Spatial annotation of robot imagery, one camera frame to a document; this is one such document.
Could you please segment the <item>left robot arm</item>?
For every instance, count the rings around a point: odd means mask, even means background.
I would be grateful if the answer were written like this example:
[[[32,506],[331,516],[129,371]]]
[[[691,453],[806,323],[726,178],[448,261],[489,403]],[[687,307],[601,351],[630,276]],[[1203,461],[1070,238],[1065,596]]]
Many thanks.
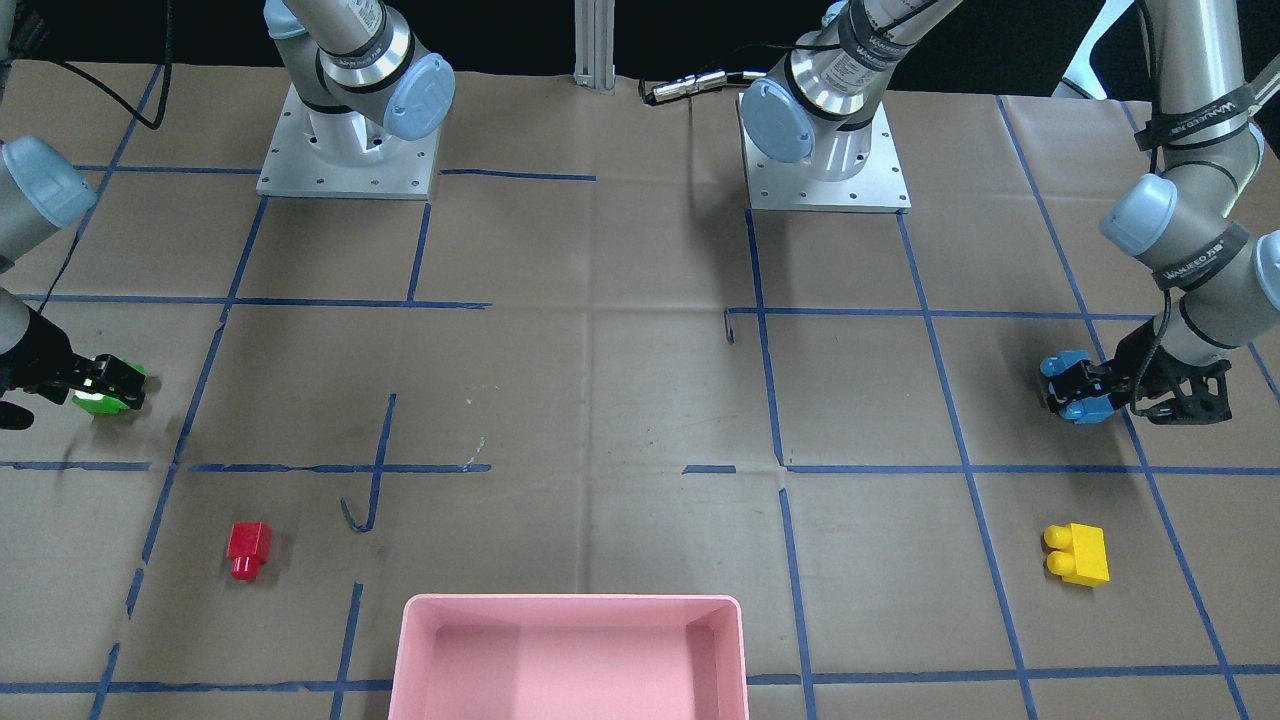
[[[746,136],[768,158],[810,160],[870,123],[890,77],[951,1],[841,1],[741,96]],[[1234,1],[1143,1],[1149,119],[1135,143],[1151,169],[1101,233],[1149,269],[1164,310],[1105,363],[1062,352],[1041,364],[1046,405],[1076,424],[1123,406],[1161,425],[1231,416],[1230,354],[1277,324],[1277,234],[1254,237],[1231,210],[1265,140],[1252,126]]]

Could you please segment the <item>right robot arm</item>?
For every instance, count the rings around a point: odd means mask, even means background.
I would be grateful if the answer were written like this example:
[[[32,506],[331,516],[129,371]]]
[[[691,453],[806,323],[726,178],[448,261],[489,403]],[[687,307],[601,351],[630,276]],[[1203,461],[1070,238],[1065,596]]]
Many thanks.
[[[265,197],[425,200],[454,72],[381,1],[268,1],[291,90],[256,183]],[[1,260],[10,269],[97,201],[88,181],[35,136],[3,145]],[[146,375],[110,354],[84,357],[10,292],[1,302],[1,387],[52,404],[145,404]]]

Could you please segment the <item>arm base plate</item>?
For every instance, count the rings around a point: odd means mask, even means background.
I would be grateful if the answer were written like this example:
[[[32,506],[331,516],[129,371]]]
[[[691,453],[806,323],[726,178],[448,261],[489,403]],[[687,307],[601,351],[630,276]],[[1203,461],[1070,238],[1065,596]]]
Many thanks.
[[[905,213],[913,206],[883,106],[869,126],[832,133],[797,163],[765,155],[745,129],[741,140],[754,210]]]
[[[256,191],[270,197],[426,201],[442,135],[438,128],[406,141],[357,111],[316,111],[289,87]]]

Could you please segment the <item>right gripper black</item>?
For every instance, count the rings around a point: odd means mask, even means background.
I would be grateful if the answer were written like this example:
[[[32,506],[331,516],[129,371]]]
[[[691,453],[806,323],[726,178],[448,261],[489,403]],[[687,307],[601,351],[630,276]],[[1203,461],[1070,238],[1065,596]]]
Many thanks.
[[[65,401],[87,377],[96,386],[142,386],[143,370],[114,356],[92,359],[76,354],[67,334],[27,305],[3,310],[3,391],[23,389],[49,401]],[[146,400],[78,391],[78,406],[87,413],[132,413]]]

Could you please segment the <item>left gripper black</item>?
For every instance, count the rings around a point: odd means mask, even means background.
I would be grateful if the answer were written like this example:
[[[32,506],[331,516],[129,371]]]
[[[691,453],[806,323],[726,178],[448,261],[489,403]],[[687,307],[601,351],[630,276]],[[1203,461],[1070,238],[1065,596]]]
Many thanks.
[[[1175,359],[1162,346],[1162,320],[1147,320],[1126,336],[1105,365],[1091,360],[1046,361],[1046,402],[1055,415],[1114,415],[1120,407],[1146,398],[1161,398],[1146,411],[1185,411],[1190,397],[1190,365]],[[1083,391],[1057,395],[1053,391]]]

